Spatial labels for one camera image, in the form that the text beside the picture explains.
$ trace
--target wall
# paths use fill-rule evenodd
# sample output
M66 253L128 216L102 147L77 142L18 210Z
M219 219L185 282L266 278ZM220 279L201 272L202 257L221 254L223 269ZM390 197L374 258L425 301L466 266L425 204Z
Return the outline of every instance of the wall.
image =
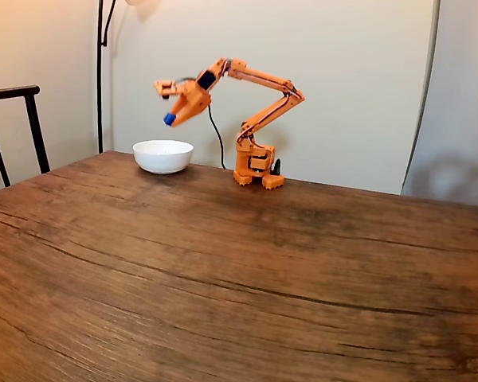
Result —
M0 0L0 88L41 87L37 109L52 168L96 151L96 3ZM12 182L39 173L22 99L0 101L0 148Z
M206 113L177 129L163 125L172 102L157 79L195 76L219 57L292 80L307 100L266 127L288 177L399 193L421 102L431 0L147 0L118 4L114 25L112 126L117 150L173 138L194 161L219 166ZM279 98L271 89L224 79L213 90L214 120L235 164L241 122Z
M429 93L403 193L478 205L478 0L441 2Z

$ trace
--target table surface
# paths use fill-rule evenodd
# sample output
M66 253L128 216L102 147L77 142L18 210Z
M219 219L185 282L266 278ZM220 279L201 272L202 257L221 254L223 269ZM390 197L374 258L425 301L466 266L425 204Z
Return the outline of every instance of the table surface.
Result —
M0 382L478 381L478 208L108 152L0 190Z

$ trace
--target chair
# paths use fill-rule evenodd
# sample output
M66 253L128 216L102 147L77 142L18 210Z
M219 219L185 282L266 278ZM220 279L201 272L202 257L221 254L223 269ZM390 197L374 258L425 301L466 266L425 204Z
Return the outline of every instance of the chair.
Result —
M21 88L0 89L0 99L25 97L26 111L29 116L30 130L32 131L33 145L39 163L41 173L49 172L48 156L46 155L46 148L42 140L41 125L39 123L39 116L37 115L37 108L35 106L35 95L39 94L41 89L38 86L25 86ZM0 174L2 175L3 184L5 187L10 186L9 176L7 175L6 165L3 162L2 154L0 153Z

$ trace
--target blue gripper tip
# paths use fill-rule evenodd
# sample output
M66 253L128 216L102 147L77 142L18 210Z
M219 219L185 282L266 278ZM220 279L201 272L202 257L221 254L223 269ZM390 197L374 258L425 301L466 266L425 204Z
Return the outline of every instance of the blue gripper tip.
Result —
M165 115L165 118L163 119L163 121L165 121L165 123L168 126L172 126L172 123L175 121L175 118L176 118L175 114L168 113L167 115Z

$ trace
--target orange robotic arm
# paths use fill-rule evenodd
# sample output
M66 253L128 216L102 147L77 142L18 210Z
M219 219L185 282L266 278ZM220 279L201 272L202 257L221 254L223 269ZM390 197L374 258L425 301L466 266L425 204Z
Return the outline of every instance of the orange robotic arm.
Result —
M241 132L237 136L237 161L233 173L240 185L247 185L254 178L262 178L266 189L283 185L279 159L272 168L275 147L257 144L253 134L304 101L303 94L291 81L247 68L242 60L221 58L196 79L155 82L156 90L164 99L178 96L177 102L164 119L165 123L176 127L204 111L211 102L210 90L226 73L238 80L247 80L283 93L280 100L242 123Z

